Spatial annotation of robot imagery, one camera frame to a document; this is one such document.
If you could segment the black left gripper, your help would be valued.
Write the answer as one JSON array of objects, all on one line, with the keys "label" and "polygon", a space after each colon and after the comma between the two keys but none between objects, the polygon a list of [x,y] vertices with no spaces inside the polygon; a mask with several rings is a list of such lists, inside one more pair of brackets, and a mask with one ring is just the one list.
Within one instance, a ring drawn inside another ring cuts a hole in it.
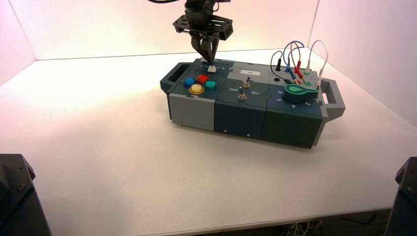
[{"label": "black left gripper", "polygon": [[178,33],[189,33],[192,47],[205,61],[212,63],[219,41],[227,40],[234,32],[232,22],[228,18],[211,15],[202,23],[196,23],[182,15],[173,22],[173,26]]}]

